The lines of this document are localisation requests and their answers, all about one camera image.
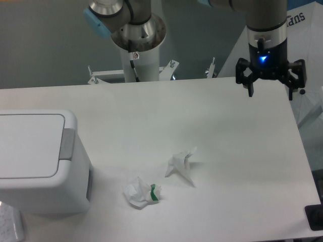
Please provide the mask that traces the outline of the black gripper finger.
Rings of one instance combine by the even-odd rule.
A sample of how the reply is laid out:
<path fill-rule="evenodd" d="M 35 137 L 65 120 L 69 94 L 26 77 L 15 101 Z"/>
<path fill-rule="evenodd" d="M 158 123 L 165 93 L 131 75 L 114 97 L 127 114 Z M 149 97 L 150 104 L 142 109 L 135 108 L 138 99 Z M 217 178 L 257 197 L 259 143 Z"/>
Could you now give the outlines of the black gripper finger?
<path fill-rule="evenodd" d="M 304 59 L 293 63 L 287 62 L 279 70 L 278 80 L 288 87 L 289 100 L 293 100 L 293 91 L 304 88 L 307 81 L 306 64 Z"/>
<path fill-rule="evenodd" d="M 248 76 L 244 74 L 247 69 L 250 69 L 251 71 Z M 239 58 L 235 67 L 235 77 L 236 83 L 242 84 L 248 89 L 248 95 L 249 97 L 252 97 L 254 93 L 253 83 L 259 79 L 259 71 L 248 60 Z"/>

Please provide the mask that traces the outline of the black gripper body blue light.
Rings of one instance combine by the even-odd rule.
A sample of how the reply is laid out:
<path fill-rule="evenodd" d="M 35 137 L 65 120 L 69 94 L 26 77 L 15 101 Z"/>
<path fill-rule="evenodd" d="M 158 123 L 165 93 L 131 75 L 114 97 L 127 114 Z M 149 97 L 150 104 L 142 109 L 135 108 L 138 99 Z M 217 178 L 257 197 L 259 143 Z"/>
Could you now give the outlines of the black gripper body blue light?
<path fill-rule="evenodd" d="M 287 27 L 276 29 L 247 29 L 250 70 L 253 76 L 264 80 L 277 80 L 287 68 Z"/>

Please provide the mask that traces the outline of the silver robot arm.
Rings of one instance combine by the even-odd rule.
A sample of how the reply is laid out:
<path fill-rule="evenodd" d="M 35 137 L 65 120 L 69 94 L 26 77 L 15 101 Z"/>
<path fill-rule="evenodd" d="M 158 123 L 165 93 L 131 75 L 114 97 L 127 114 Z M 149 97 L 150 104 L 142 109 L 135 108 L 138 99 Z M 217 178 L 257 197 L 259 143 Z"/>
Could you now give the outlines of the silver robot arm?
<path fill-rule="evenodd" d="M 278 80 L 292 94 L 304 88 L 307 80 L 305 61 L 293 63 L 287 58 L 286 1 L 205 1 L 210 7 L 222 7 L 246 15 L 249 59 L 240 58 L 235 67 L 236 83 L 249 96 L 258 79 Z M 158 52 L 165 39 L 163 20 L 152 13 L 150 1 L 90 1 L 83 11 L 93 31 L 111 39 L 120 49 L 126 82 L 159 80 Z"/>

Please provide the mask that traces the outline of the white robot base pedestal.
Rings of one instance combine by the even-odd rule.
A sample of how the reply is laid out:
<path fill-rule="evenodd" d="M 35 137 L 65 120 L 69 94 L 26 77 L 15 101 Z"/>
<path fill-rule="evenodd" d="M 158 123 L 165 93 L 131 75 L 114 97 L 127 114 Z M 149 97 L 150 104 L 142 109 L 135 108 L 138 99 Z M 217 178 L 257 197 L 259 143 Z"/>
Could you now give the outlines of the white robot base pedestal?
<path fill-rule="evenodd" d="M 131 51 L 118 47 L 126 83 L 159 81 L 159 48 Z"/>

